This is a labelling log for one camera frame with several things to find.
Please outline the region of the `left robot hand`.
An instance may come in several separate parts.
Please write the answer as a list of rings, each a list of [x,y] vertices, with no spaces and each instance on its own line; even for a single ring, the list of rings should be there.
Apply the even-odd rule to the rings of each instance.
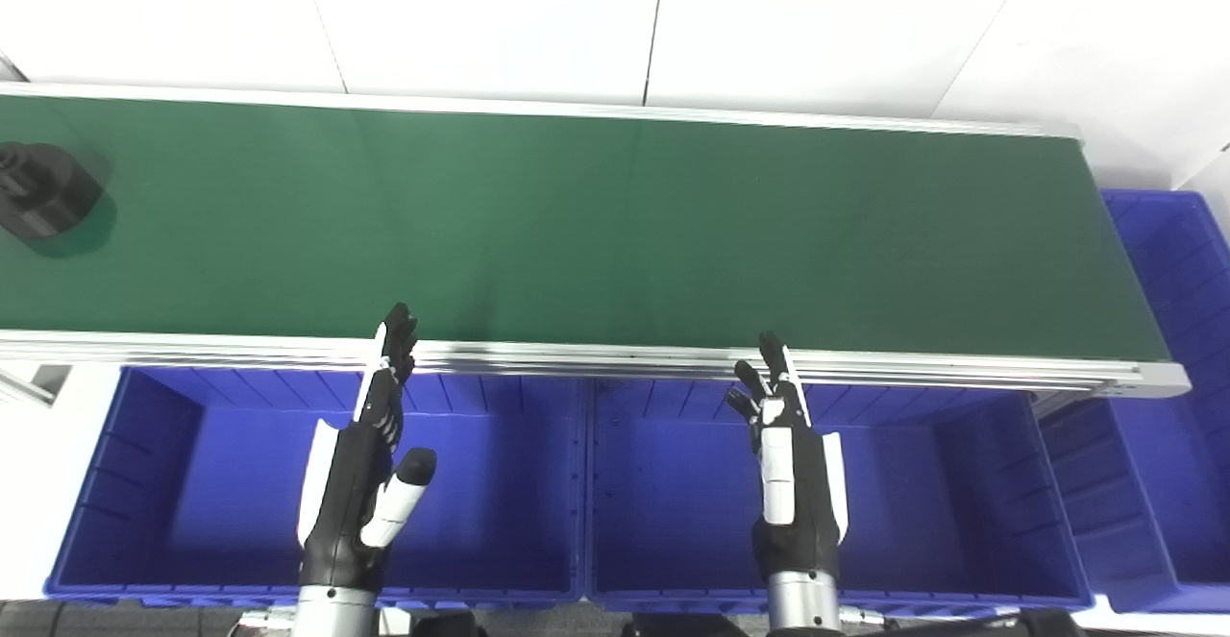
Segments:
[[[430,448],[395,456],[417,323],[403,303],[387,311],[364,358],[351,422],[338,428],[317,421],[312,430],[296,525],[303,589],[380,594],[387,550],[434,477]]]

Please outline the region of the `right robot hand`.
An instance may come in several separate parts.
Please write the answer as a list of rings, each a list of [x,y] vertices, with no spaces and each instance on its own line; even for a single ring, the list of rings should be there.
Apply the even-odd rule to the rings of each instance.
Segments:
[[[843,440],[813,428],[800,371],[782,339],[764,331],[759,352],[768,371],[736,362],[742,387],[724,395],[750,427],[759,467],[761,513],[752,524],[752,555],[765,579],[787,572],[835,579],[849,526]]]

